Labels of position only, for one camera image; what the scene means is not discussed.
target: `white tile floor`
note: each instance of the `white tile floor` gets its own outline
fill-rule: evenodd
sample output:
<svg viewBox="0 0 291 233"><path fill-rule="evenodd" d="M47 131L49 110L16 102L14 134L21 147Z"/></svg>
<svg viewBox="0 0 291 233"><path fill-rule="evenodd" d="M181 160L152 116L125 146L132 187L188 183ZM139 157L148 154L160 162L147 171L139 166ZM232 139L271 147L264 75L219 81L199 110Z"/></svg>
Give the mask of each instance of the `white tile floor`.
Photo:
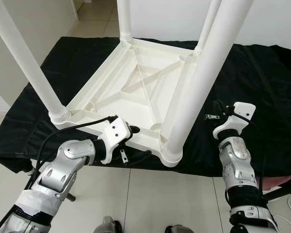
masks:
<svg viewBox="0 0 291 233"><path fill-rule="evenodd" d="M95 0L80 8L79 22L72 30L75 37L119 37L115 0Z"/></svg>
<svg viewBox="0 0 291 233"><path fill-rule="evenodd" d="M72 36L119 37L114 0L95 0L79 10ZM27 176L0 165L0 218L11 207ZM183 224L196 233L228 233L229 206L222 178L208 178L168 171L84 167L53 223L52 233L91 233L105 215L119 220L125 233L163 233L168 225ZM276 215L291 221L287 197L270 202ZM281 232L291 226L276 217Z"/></svg>

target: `black tablecloth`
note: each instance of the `black tablecloth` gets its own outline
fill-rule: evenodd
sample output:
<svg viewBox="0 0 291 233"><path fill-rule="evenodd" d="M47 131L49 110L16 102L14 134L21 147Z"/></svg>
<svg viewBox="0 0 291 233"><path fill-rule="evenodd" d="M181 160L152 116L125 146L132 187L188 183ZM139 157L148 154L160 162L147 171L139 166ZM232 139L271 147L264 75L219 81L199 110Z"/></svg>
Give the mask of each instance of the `black tablecloth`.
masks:
<svg viewBox="0 0 291 233"><path fill-rule="evenodd" d="M196 41L160 42L194 49ZM64 105L98 69L119 43L118 38L62 37L49 53L42 70ZM232 104L235 101L256 105L252 121L263 131L263 140L254 127L242 133L252 155L252 164L261 171L262 155L266 155L266 176L291 175L291 50L279 46L234 45L212 87L183 148L183 158L174 168L164 167L156 156L143 157L127 148L130 164L126 167L173 170L203 176L221 176L218 142L212 128L204 121L212 100ZM17 98L0 126L0 163L14 172L21 171L30 158L36 158L42 141L56 128L48 113L28 84ZM95 138L74 130L50 141L43 156L56 154L58 146L69 139ZM125 167L119 154L107 166Z"/></svg>

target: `black wire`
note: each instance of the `black wire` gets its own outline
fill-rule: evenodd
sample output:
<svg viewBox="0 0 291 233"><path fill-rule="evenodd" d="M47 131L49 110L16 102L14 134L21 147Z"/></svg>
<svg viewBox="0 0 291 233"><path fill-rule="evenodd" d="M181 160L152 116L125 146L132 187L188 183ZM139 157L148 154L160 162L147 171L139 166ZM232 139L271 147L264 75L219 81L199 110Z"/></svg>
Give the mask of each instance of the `black wire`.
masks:
<svg viewBox="0 0 291 233"><path fill-rule="evenodd" d="M135 165L137 165L145 160L148 160L149 158L152 157L152 151L150 151L150 150L140 152L139 154L142 156L142 158L137 160L137 161L134 161L134 162L129 162L127 164L127 166L135 166Z"/></svg>
<svg viewBox="0 0 291 233"><path fill-rule="evenodd" d="M41 162L41 164L40 164L40 167L42 167L42 166L45 164L45 162L46 162L47 160L49 160L50 157L53 156L53 154L54 154L54 153L51 153L48 157L46 157L44 160L42 160L42 162Z"/></svg>
<svg viewBox="0 0 291 233"><path fill-rule="evenodd" d="M263 140L263 132L255 123L253 123L251 120L249 120L249 119L247 119L247 118L245 118L245 117L243 117L235 112L232 112L232 115L234 115L234 116L248 122L249 124L253 125L259 131L261 139ZM262 157L263 157L263 161L262 161L262 171L261 171L261 175L260 175L260 179L259 179L259 191L260 191L261 196L263 197L263 178L264 178L265 163L266 163L265 143L264 143Z"/></svg>
<svg viewBox="0 0 291 233"><path fill-rule="evenodd" d="M34 173L33 175L30 176L29 180L27 181L27 184L26 186L24 187L24 190L26 189L29 189L34 181L37 179L37 176L38 174L40 174L39 172L39 169L40 167L53 155L53 153L51 153L47 158L45 158L41 163L41 154L42 154L42 151L44 149L44 146L45 144L49 141L49 139L58 134L58 133L61 133L61 132L64 132L64 131L67 131L67 130L72 130L72 129L77 129L77 128L80 128L80 127L85 127L85 126L89 126L89 125L94 125L94 124L98 124L98 123L101 123L103 121L112 121L114 120L114 118L116 118L116 116L108 116L108 117L105 117L103 119L100 119L100 120L96 120L96 121L92 121L92 122L88 122L88 123L84 123L84 124L81 124L81 125L76 125L76 126L71 126L71 127L68 127L68 128L65 128L65 129L62 129L62 130L59 130L59 131L56 131L56 132L53 132L51 133L49 136L46 137L46 139L43 141L40 149L39 149L39 152L38 152L38 156L37 156L37 164L35 166L35 170L34 170ZM2 225L6 222L6 220L9 218L9 216L16 210L16 206L13 205L10 210L6 213L6 215L2 218L2 220L0 221L0 228L2 227Z"/></svg>
<svg viewBox="0 0 291 233"><path fill-rule="evenodd" d="M61 132L64 132L64 131L68 131L68 130L72 130L72 129L77 129L77 128L81 128L81 127L85 127L85 126L89 126L89 125L98 124L98 123L101 123L101 122L106 121L106 120L112 121L112 120L114 120L114 117L116 117L116 116L108 116L108 117L105 117L105 118L100 119L100 120L96 120L96 121L84 123L84 124L81 124L81 125L71 126L71 127L68 127L68 128L65 128L65 129L62 129L62 130L53 132L49 136L47 136L46 139L44 139L44 141L41 144L41 147L39 149L38 156L37 156L37 164L36 164L36 167L35 167L35 171L34 171L33 178L32 178L32 183L31 183L30 187L32 186L32 184L35 182L35 180L38 177L38 171L41 168L40 161L41 161L42 151L43 151L43 149L45 147L45 144L50 140L51 137L53 137L54 135L59 134Z"/></svg>

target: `robotic arm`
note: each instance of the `robotic arm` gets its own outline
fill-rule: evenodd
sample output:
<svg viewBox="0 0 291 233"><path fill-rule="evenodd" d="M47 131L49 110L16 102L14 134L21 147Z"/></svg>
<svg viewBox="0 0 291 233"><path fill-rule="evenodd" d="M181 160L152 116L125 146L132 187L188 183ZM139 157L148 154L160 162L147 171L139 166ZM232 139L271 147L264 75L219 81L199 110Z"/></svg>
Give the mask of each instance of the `robotic arm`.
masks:
<svg viewBox="0 0 291 233"><path fill-rule="evenodd" d="M122 145L136 133L123 119L115 119L98 137L78 141L69 140L59 146L55 160L34 181L31 189L23 190L14 211L0 228L0 233L47 233L51 221L84 165L99 159L109 163L114 148ZM127 162L124 150L123 161Z"/></svg>
<svg viewBox="0 0 291 233"><path fill-rule="evenodd" d="M231 233L277 233L279 230L260 194L250 165L250 153L240 137L248 125L244 119L251 119L255 106L237 102L227 109L220 116L206 115L206 118L220 120L221 123L214 129L213 136L220 141L223 179L231 207ZM98 140L70 140L62 143L55 160L42 171L31 189L22 191L14 211L1 226L0 233L49 232L53 217L76 180L77 171L94 160L109 163L114 148L125 143L138 130L117 118ZM124 150L121 150L121 156L126 163L128 159ZM177 227L182 226L174 226L171 232L192 232Z"/></svg>
<svg viewBox="0 0 291 233"><path fill-rule="evenodd" d="M231 207L231 233L277 233L277 225L260 194L250 164L250 153L240 137L242 130L248 125L241 117L250 120L255 106L236 102L233 107L227 107L227 110L222 116L212 117L227 117L222 125L214 129L213 136L220 141L223 179Z"/></svg>

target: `metal clip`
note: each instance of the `metal clip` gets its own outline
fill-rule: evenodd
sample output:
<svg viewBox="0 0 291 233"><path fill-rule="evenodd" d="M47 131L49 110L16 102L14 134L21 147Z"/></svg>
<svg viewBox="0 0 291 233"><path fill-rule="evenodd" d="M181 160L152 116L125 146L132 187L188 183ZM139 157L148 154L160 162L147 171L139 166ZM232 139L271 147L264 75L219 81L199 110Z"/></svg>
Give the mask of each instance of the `metal clip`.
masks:
<svg viewBox="0 0 291 233"><path fill-rule="evenodd" d="M205 120L220 120L221 117L217 115L211 115L211 114L206 114L205 115Z"/></svg>
<svg viewBox="0 0 291 233"><path fill-rule="evenodd" d="M127 158L127 156L126 156L126 154L125 154L124 149L121 148L121 149L120 149L120 152L121 152L121 156L122 156L123 163L124 163L124 164L125 164L125 163L128 163L128 158Z"/></svg>

